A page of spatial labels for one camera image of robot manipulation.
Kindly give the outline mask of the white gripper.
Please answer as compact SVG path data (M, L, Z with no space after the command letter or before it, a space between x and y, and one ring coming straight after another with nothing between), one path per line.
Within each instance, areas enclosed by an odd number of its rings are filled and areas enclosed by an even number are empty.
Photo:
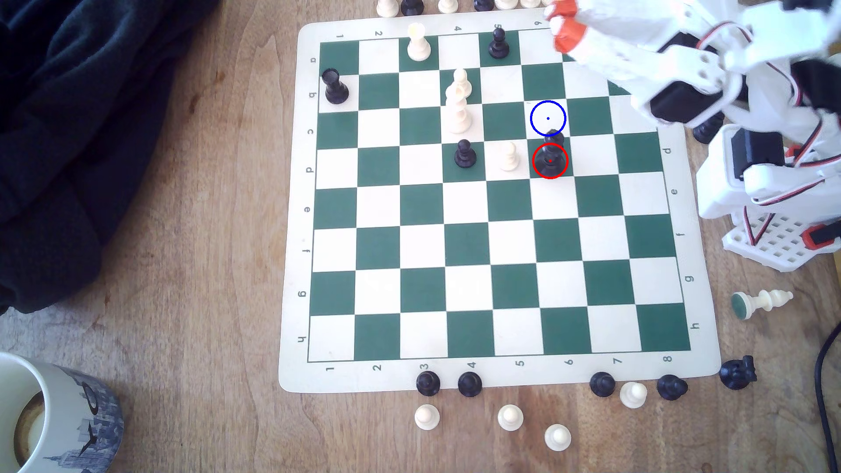
M737 1L547 1L544 19L556 51L641 99L735 99L743 72L728 57L749 45L743 12Z

